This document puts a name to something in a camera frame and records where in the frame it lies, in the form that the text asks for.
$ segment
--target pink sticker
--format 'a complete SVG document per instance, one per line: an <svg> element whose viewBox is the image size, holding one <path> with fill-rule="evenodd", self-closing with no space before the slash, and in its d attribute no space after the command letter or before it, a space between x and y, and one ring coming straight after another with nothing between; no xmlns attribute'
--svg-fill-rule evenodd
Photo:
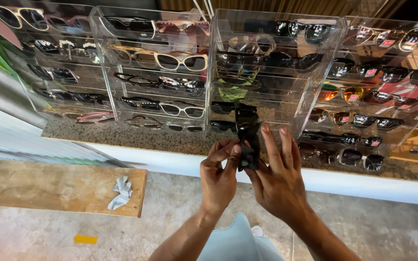
<svg viewBox="0 0 418 261"><path fill-rule="evenodd" d="M394 40L385 40L382 44L380 44L380 47L390 47L394 43Z"/></svg>
<svg viewBox="0 0 418 261"><path fill-rule="evenodd" d="M355 102L355 101L357 101L358 98L359 98L359 95L353 94L353 95L349 96L348 101Z"/></svg>
<svg viewBox="0 0 418 261"><path fill-rule="evenodd" d="M377 73L377 69L368 70L366 72L366 77L367 76L374 76L376 73Z"/></svg>

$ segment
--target white shoe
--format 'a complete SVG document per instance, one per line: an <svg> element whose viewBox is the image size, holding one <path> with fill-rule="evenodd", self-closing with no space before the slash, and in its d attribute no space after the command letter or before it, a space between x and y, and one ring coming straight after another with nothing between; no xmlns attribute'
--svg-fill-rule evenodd
<svg viewBox="0 0 418 261"><path fill-rule="evenodd" d="M262 228L261 227L259 227L259 226L253 226L252 228L251 228L251 232L253 233L253 235L255 235L255 236L263 236L263 233L262 233Z"/></svg>

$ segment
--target concrete floor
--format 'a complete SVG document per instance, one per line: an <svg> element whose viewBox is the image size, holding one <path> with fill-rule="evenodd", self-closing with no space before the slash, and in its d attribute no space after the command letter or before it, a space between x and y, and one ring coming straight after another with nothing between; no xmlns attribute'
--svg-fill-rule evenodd
<svg viewBox="0 0 418 261"><path fill-rule="evenodd" d="M144 261L201 197L199 178L150 173L140 219L0 207L0 260ZM363 260L418 260L418 205L316 192L308 199ZM217 228L228 227L238 212L262 227L286 261L312 261L297 235L255 202L250 184L238 184ZM98 237L96 245L75 244L78 233Z"/></svg>

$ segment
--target crumpled paper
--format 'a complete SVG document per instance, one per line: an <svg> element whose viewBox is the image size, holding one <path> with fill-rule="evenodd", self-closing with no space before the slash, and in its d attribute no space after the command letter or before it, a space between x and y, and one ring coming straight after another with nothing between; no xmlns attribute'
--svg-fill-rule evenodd
<svg viewBox="0 0 418 261"><path fill-rule="evenodd" d="M112 188L114 191L120 192L107 206L109 210L116 210L118 207L125 205L131 197L131 181L127 181L127 176L117 179L117 184Z"/></svg>

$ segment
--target wooden board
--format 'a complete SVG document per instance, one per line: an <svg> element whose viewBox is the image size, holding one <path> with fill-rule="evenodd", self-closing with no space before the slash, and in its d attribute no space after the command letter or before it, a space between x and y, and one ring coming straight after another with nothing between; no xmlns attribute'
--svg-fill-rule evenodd
<svg viewBox="0 0 418 261"><path fill-rule="evenodd" d="M112 211L116 179L127 176L130 200ZM0 160L0 206L140 217L146 169Z"/></svg>

